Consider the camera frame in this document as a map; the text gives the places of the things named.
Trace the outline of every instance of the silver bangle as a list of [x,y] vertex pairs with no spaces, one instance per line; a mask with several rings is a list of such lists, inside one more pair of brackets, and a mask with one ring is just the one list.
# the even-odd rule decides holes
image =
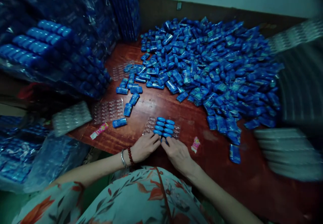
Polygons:
[[124,151],[125,149],[122,149],[122,151],[121,151],[121,160],[122,160],[122,163],[123,163],[123,166],[125,167],[125,168],[128,168],[128,166],[127,166],[127,164],[125,163],[125,160],[124,160],[124,158],[123,158],[123,151]]

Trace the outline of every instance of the woman's left hand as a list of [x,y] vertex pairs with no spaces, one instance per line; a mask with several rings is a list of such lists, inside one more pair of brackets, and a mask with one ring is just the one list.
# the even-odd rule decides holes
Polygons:
[[150,132],[141,136],[130,148],[134,163],[139,163],[149,157],[160,146],[160,136]]

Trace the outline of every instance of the plastic bag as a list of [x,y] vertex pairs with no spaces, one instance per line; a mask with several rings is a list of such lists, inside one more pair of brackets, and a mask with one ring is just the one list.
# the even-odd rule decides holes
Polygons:
[[90,149],[68,136],[55,137],[54,132],[48,134],[42,145],[26,142],[14,145],[16,148],[7,147],[6,151],[11,151],[16,159],[8,158],[3,147],[0,149],[0,189],[14,193],[45,189],[59,176],[80,166]]

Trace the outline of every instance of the red bead bracelet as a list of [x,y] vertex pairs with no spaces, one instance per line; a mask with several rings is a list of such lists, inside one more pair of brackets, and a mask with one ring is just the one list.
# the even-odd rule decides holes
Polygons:
[[134,165],[134,164],[135,164],[135,162],[133,161],[132,156],[131,156],[130,146],[128,147],[128,153],[129,153],[130,163],[131,163],[131,165]]

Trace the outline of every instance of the hand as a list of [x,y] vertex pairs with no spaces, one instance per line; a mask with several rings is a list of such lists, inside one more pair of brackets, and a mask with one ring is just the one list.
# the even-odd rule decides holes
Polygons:
[[130,148],[134,163],[139,163],[149,157],[160,146],[160,136],[150,132],[141,136]]
[[187,147],[182,142],[170,137],[167,137],[167,142],[169,145],[166,144],[163,137],[161,146],[167,153],[169,160],[182,175],[188,177],[189,174],[195,171],[196,162],[193,161]]

